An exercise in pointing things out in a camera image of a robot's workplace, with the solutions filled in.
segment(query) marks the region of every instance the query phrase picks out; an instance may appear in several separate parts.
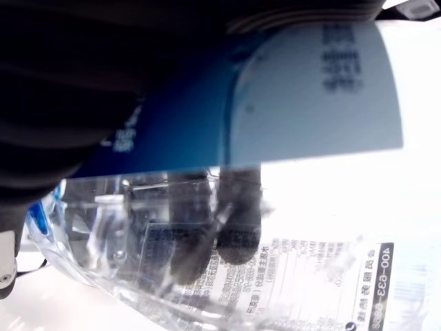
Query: clear plastic bottle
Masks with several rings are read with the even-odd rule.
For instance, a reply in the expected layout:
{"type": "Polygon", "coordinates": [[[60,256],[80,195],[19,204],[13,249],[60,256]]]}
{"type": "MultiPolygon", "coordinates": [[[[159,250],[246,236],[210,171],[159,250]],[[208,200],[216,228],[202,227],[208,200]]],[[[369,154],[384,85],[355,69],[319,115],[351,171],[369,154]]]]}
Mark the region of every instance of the clear plastic bottle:
{"type": "Polygon", "coordinates": [[[441,34],[377,25],[402,148],[69,179],[37,245],[169,330],[439,330],[441,34]]]}

